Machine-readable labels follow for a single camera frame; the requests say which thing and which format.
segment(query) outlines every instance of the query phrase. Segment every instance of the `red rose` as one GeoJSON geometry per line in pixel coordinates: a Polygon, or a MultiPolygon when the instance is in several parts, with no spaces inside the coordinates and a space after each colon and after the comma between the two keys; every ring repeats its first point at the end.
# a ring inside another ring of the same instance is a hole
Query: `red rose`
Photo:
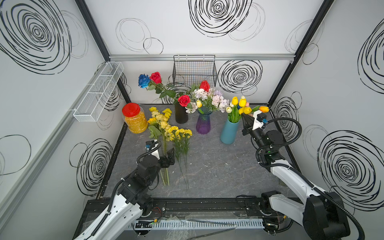
{"type": "Polygon", "coordinates": [[[152,73],[152,75],[149,77],[152,81],[154,81],[156,84],[161,83],[161,76],[159,72],[152,73]]]}
{"type": "Polygon", "coordinates": [[[188,95],[183,95],[183,96],[179,97],[178,100],[179,100],[180,105],[183,107],[186,107],[188,105],[188,103],[191,102],[191,99],[189,98],[188,95]]]}
{"type": "Polygon", "coordinates": [[[200,88],[202,88],[206,92],[208,92],[209,89],[210,89],[209,83],[207,81],[202,81],[201,84],[200,84],[200,88]]]}

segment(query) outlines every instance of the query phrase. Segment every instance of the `wire basket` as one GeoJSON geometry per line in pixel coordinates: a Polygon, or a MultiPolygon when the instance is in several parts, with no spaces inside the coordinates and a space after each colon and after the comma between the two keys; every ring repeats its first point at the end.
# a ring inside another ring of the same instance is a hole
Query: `wire basket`
{"type": "Polygon", "coordinates": [[[175,86],[200,86],[204,80],[209,85],[216,86],[215,55],[175,55],[173,60],[172,77],[175,86]]]}
{"type": "Polygon", "coordinates": [[[79,122],[97,122],[124,70],[121,62],[100,66],[99,76],[81,101],[73,116],[79,122]]]}

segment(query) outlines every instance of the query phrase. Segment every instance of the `jar of yellow beads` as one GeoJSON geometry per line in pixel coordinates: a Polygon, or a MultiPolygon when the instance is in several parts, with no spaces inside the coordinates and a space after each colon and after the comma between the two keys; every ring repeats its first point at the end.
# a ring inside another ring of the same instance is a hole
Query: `jar of yellow beads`
{"type": "Polygon", "coordinates": [[[122,108],[124,121],[133,133],[144,132],[148,128],[143,109],[137,103],[128,103],[122,108]]]}

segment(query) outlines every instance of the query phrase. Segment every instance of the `vase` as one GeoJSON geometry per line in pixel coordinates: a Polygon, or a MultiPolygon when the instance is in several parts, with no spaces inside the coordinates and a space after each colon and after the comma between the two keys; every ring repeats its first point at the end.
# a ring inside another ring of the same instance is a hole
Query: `vase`
{"type": "Polygon", "coordinates": [[[211,113],[212,112],[202,114],[199,112],[199,118],[197,119],[196,123],[196,131],[198,133],[207,134],[211,130],[211,113]]]}
{"type": "Polygon", "coordinates": [[[186,123],[188,121],[188,114],[185,107],[181,106],[179,102],[175,103],[175,118],[179,124],[186,123]]]}
{"type": "Polygon", "coordinates": [[[235,142],[239,122],[233,123],[233,122],[230,122],[227,118],[223,131],[221,131],[220,141],[222,141],[225,144],[232,144],[233,142],[235,142]]]}

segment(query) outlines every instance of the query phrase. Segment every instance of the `marble-pattern surface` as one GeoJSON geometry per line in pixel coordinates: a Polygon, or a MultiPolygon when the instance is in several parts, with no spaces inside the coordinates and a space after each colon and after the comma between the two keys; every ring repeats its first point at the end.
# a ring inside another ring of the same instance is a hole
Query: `marble-pattern surface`
{"type": "MultiPolygon", "coordinates": [[[[174,111],[173,105],[142,104],[141,107],[144,109],[147,119],[151,116],[149,111],[151,106],[157,107],[160,111],[165,108],[174,111]]],[[[198,116],[198,112],[189,114],[189,120],[185,124],[176,123],[174,114],[169,120],[171,125],[184,129],[189,128],[193,132],[190,139],[186,174],[189,189],[187,189],[176,161],[175,165],[169,167],[170,185],[164,186],[160,179],[158,187],[149,191],[148,194],[153,197],[236,197],[240,194],[259,197],[263,192],[277,190],[287,197],[295,197],[295,194],[276,176],[257,164],[250,136],[243,136],[241,133],[242,120],[240,120],[235,142],[227,145],[220,141],[227,113],[219,111],[211,114],[211,131],[206,135],[196,132],[198,116]]],[[[265,132],[271,129],[276,129],[275,123],[267,125],[265,132]]],[[[127,130],[104,197],[110,197],[120,178],[136,168],[136,158],[145,152],[145,142],[149,140],[149,135],[149,130],[141,134],[133,134],[127,130]]],[[[290,161],[284,148],[281,148],[280,152],[290,161]]]]}

